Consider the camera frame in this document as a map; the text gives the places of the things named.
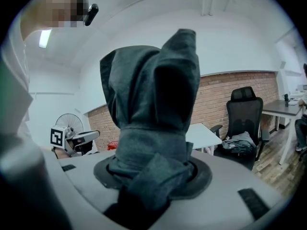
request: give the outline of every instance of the fluorescent light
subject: fluorescent light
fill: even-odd
[[[42,31],[42,34],[40,35],[40,39],[39,39],[39,46],[41,48],[47,47],[47,43],[48,43],[48,40],[49,40],[50,33],[51,33],[51,29]]]

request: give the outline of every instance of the chair armrest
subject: chair armrest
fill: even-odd
[[[223,125],[216,125],[213,126],[210,130],[216,134],[216,136],[219,138],[220,137],[220,128],[222,128]]]
[[[270,133],[269,133],[268,130],[266,130],[266,129],[261,130],[261,137],[260,137],[260,140],[261,140],[262,142],[265,142],[265,143],[267,143],[267,142],[270,141]]]

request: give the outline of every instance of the mesh chair back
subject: mesh chair back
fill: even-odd
[[[256,97],[252,87],[244,87],[232,91],[231,100],[226,106],[229,116],[227,135],[232,137],[247,131],[255,145],[258,145],[263,100]]]

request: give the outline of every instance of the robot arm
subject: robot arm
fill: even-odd
[[[92,141],[100,136],[98,130],[76,134],[71,127],[51,127],[50,144],[63,149],[70,157],[85,155],[92,149]]]

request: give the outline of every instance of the wooden floor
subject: wooden floor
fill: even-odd
[[[299,153],[295,151],[296,135],[293,135],[290,150],[282,165],[278,162],[282,156],[288,138],[289,128],[279,129],[270,136],[256,162],[253,172],[267,184],[275,188],[283,196],[293,195],[304,173],[303,163],[299,162]]]

